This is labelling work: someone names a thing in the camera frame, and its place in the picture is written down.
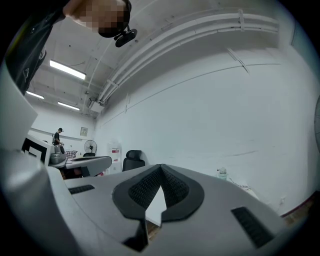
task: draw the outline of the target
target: white wall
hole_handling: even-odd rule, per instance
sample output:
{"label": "white wall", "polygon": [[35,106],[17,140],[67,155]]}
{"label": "white wall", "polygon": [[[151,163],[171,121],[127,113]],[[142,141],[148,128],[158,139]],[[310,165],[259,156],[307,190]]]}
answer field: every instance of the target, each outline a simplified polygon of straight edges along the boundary
{"label": "white wall", "polygon": [[116,92],[98,118],[98,154],[106,154],[107,142],[116,138],[122,158],[128,150],[142,150],[147,164],[207,175],[225,167],[279,214],[302,203],[319,179],[314,113],[320,87],[296,52],[290,54],[298,65],[263,38],[247,31],[219,33],[151,63]]}
{"label": "white wall", "polygon": [[[95,121],[91,117],[77,114],[74,111],[64,109],[27,97],[38,116],[31,126],[28,134],[42,140],[52,141],[52,134],[61,127],[60,141],[64,143],[65,150],[76,150],[77,155],[85,153],[84,145],[87,140],[92,140],[95,129]],[[81,127],[88,128],[87,137],[80,136]]]}

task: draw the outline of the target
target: black mesh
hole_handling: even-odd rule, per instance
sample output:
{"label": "black mesh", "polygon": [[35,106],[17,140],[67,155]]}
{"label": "black mesh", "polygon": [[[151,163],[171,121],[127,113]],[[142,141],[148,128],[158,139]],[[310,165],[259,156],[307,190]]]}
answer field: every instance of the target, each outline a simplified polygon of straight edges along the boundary
{"label": "black mesh", "polygon": [[185,220],[202,204],[205,191],[195,180],[165,164],[156,164],[144,172],[118,184],[112,199],[129,219],[145,221],[146,209],[162,187],[166,210],[162,222]]}
{"label": "black mesh", "polygon": [[189,187],[166,170],[161,172],[161,187],[163,188],[166,207],[169,208],[181,202],[189,193]]}
{"label": "black mesh", "polygon": [[250,237],[256,248],[260,248],[273,239],[271,233],[247,208],[240,207],[231,210],[231,212]]}
{"label": "black mesh", "polygon": [[69,188],[69,191],[70,191],[71,195],[73,195],[73,194],[78,194],[81,192],[93,190],[94,188],[95,187],[92,185],[84,185],[84,186],[77,186],[77,187]]}
{"label": "black mesh", "polygon": [[154,171],[129,189],[129,196],[138,205],[147,209],[160,187],[160,171]]}

